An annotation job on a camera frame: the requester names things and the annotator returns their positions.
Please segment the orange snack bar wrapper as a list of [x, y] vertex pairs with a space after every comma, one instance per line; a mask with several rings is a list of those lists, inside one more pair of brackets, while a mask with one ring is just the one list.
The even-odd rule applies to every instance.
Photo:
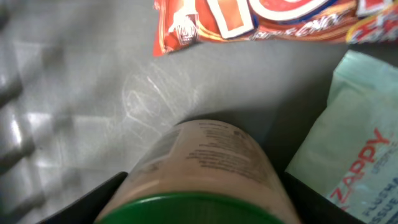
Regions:
[[343, 42], [358, 22], [357, 1], [322, 1], [317, 9], [293, 21], [272, 21], [250, 1], [161, 0], [153, 54], [156, 57], [196, 42], [299, 40]]

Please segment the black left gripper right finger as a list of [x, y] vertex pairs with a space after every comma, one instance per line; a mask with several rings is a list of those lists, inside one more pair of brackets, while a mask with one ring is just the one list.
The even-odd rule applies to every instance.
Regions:
[[284, 172], [282, 183], [299, 217], [306, 224], [364, 224], [342, 211], [304, 183]]

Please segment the teal tissue pack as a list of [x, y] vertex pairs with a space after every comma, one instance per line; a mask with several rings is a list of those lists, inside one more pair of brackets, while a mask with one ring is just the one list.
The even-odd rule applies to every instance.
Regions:
[[397, 68], [348, 51], [287, 172], [365, 223], [397, 222]]

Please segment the green lid jar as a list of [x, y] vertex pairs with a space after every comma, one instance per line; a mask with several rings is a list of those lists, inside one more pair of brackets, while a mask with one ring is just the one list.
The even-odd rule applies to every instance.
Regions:
[[268, 157], [221, 121], [174, 126], [139, 160], [96, 223], [299, 223]]

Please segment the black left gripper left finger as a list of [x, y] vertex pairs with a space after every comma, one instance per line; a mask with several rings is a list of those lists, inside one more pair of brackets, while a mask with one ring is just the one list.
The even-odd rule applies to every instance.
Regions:
[[67, 207], [40, 221], [39, 224], [94, 223], [100, 211], [111, 200], [127, 175], [127, 172], [117, 173]]

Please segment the small orange snack packet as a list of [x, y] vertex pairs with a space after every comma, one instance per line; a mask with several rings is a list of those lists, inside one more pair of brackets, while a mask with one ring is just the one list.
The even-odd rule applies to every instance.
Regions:
[[348, 44], [397, 42], [397, 0], [359, 0], [360, 20], [346, 34]]

